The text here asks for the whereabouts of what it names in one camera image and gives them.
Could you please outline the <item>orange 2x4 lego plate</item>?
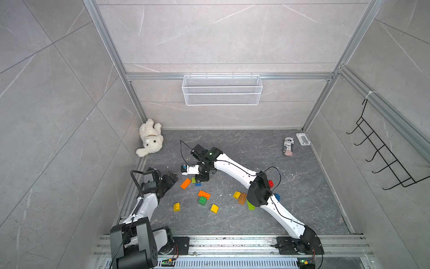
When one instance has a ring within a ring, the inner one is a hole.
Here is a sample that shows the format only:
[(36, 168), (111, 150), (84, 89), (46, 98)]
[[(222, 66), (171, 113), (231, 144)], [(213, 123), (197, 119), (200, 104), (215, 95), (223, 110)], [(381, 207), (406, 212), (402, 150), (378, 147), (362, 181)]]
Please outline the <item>orange 2x4 lego plate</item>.
[(191, 184), (191, 180), (189, 178), (187, 178), (181, 185), (180, 187), (185, 190), (189, 185)]

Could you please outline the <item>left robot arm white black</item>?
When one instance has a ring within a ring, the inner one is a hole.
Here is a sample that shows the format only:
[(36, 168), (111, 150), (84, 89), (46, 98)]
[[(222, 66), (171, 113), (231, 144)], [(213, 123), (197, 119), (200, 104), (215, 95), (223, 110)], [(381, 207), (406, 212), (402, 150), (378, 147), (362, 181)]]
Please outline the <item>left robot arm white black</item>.
[(174, 242), (171, 230), (165, 226), (153, 230), (151, 217), (160, 199), (178, 181), (173, 172), (163, 176), (157, 169), (130, 171), (138, 196), (131, 214), (110, 230), (111, 269), (152, 269), (157, 266), (158, 254), (173, 256), (163, 260), (171, 266), (179, 257), (179, 247)]

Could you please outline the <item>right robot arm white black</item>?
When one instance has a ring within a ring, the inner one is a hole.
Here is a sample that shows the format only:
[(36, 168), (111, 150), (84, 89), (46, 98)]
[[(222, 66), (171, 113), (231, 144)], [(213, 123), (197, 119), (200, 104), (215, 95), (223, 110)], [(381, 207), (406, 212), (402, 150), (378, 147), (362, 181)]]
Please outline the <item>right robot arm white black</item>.
[(293, 240), (293, 247), (299, 253), (318, 253), (321, 246), (318, 236), (310, 227), (295, 218), (278, 201), (269, 185), (265, 171), (252, 171), (229, 158), (218, 148), (209, 150), (200, 145), (191, 150), (191, 155), (198, 160), (194, 165), (181, 168), (181, 172), (194, 175), (196, 181), (209, 181), (209, 172), (222, 171), (236, 179), (247, 189), (247, 200), (255, 207), (260, 207), (277, 220)]

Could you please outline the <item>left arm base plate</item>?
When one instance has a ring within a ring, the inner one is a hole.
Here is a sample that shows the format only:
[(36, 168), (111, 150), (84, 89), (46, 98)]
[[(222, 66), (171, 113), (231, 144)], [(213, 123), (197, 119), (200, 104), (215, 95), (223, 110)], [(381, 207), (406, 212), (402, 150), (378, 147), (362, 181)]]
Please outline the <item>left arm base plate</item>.
[(179, 256), (188, 255), (189, 247), (189, 236), (174, 236), (168, 239), (168, 243), (161, 249), (160, 253)]

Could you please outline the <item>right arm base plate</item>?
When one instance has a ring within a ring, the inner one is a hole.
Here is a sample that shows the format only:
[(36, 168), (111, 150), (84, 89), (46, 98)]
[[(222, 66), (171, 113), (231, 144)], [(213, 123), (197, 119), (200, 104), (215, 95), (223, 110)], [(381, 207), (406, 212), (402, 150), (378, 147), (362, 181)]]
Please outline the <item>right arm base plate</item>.
[(274, 245), (280, 254), (306, 254), (306, 255), (322, 255), (325, 254), (321, 241), (318, 237), (312, 239), (294, 239), (290, 236), (276, 237)]

